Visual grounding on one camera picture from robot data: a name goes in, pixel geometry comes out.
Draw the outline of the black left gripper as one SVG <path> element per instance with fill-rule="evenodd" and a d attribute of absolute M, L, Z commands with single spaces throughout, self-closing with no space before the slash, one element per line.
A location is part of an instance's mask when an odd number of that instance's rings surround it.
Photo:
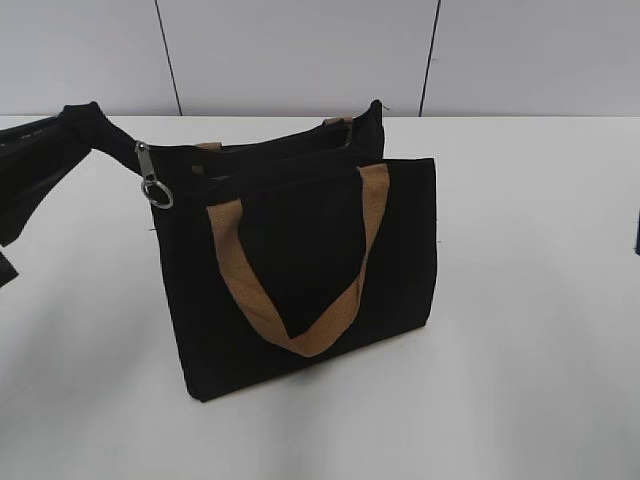
<path fill-rule="evenodd" d="M 48 193 L 70 173 L 90 149 L 64 149 L 68 132 L 56 117 L 1 131 L 1 245 L 22 233 Z M 18 276 L 0 252 L 0 287 Z"/>

